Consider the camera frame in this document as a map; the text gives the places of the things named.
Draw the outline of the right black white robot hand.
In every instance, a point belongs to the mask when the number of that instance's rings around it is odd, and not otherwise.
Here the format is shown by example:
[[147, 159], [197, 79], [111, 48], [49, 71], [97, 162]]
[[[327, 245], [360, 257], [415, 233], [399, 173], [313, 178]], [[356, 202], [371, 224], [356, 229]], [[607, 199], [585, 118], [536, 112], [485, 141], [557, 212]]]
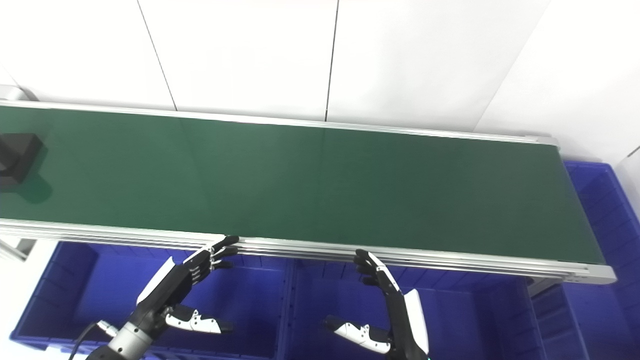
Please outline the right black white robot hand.
[[368, 351], [385, 355], [387, 360], [428, 360], [429, 337], [418, 290], [404, 293], [387, 265], [371, 251], [356, 249], [353, 262], [365, 276], [361, 282], [381, 290], [390, 329], [361, 325], [338, 316], [325, 317], [325, 328]]

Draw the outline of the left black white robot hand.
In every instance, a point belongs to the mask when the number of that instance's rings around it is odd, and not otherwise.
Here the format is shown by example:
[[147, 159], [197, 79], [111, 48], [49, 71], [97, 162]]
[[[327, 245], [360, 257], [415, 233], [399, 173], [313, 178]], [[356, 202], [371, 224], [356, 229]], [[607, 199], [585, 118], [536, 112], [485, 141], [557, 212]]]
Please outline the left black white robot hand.
[[220, 235], [181, 263], [170, 257], [142, 290], [126, 323], [153, 340], [168, 327], [208, 334], [233, 332], [233, 323], [206, 316], [182, 302], [211, 272], [233, 268], [225, 258], [237, 255], [239, 240], [238, 235]]

